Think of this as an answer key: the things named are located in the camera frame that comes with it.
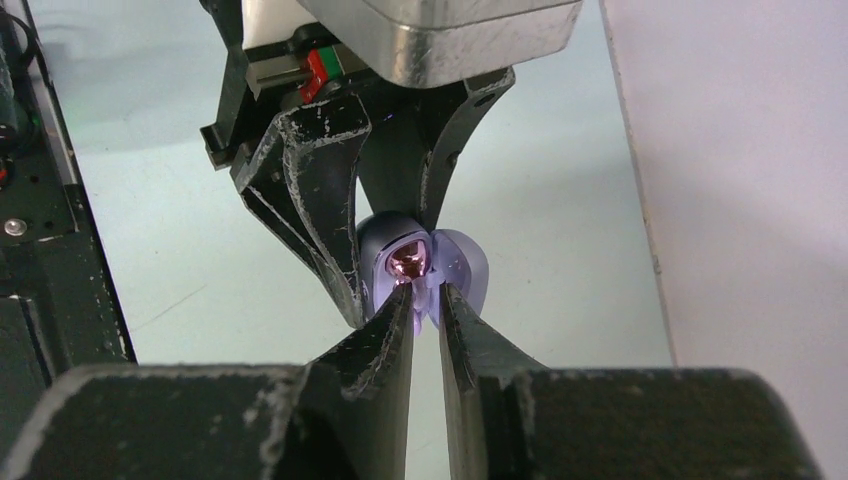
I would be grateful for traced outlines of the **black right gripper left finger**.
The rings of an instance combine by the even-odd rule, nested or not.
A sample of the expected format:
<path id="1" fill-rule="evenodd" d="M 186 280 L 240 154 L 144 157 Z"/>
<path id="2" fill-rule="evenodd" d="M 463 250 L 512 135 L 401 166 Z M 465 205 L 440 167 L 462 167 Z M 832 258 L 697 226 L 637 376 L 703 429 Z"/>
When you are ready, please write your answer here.
<path id="1" fill-rule="evenodd" d="M 5 479 L 401 479 L 413 293 L 397 287 L 315 360 L 102 364 L 64 374 L 1 467 Z"/>

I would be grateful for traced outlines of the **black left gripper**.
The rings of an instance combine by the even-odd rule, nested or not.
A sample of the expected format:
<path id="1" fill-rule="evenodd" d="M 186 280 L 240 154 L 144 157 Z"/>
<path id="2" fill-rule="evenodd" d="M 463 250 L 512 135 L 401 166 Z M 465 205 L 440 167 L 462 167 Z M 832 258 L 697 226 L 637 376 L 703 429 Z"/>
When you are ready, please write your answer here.
<path id="1" fill-rule="evenodd" d="M 241 1 L 207 1 L 228 51 L 202 137 L 247 209 L 320 280 L 345 322 L 365 322 L 356 180 L 377 213 L 436 228 L 459 155 L 514 84 L 511 67 L 435 89 L 379 77 L 323 25 L 241 44 Z"/>

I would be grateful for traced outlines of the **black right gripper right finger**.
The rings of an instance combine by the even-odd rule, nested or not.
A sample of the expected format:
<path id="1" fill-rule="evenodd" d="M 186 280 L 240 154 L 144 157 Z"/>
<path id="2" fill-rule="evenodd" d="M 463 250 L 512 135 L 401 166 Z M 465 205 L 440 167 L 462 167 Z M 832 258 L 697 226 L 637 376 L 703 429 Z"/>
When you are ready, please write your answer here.
<path id="1" fill-rule="evenodd" d="M 440 289 L 455 479 L 820 479 L 778 393 L 734 368 L 553 368 Z"/>

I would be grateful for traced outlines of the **purple earbud charging case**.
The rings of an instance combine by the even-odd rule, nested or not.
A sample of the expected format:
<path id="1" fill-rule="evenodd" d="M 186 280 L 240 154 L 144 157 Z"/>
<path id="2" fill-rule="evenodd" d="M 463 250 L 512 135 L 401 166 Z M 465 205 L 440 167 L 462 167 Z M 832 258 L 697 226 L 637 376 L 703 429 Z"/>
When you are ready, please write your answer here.
<path id="1" fill-rule="evenodd" d="M 415 334 L 428 317 L 441 323 L 440 286 L 457 287 L 471 308 L 481 313 L 490 268 L 479 244 L 454 229 L 426 230 L 400 212 L 381 212 L 357 226 L 364 315 L 371 319 L 392 291 L 404 284 L 413 290 Z"/>

